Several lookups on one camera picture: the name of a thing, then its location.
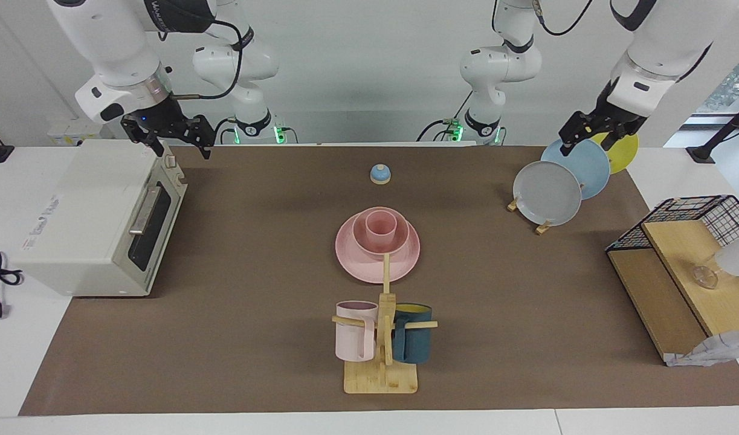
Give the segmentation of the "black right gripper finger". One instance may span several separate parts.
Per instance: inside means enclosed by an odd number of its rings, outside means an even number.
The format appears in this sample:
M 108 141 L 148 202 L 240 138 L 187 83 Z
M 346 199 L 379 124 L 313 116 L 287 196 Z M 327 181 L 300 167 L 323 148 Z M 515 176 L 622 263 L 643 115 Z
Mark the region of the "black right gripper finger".
M 198 148 L 204 160 L 211 158 L 215 145 L 216 131 L 205 115 L 196 115 L 185 121 L 184 142 Z
M 137 122 L 123 122 L 121 126 L 125 130 L 130 141 L 133 143 L 142 143 L 146 147 L 152 149 L 157 157 L 164 156 L 164 146 L 160 143 L 159 138 L 155 133 L 144 131 Z

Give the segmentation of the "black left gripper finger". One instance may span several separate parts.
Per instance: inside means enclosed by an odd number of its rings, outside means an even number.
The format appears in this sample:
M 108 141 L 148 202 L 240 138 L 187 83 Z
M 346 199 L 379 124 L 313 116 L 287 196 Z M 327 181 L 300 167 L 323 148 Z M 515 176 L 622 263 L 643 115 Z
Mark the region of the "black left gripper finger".
M 599 144 L 604 151 L 609 151 L 629 130 L 629 122 L 606 122 L 602 126 L 606 136 Z
M 560 152 L 568 157 L 577 144 L 590 138 L 590 116 L 582 111 L 575 111 L 561 127 L 559 136 L 562 141 Z

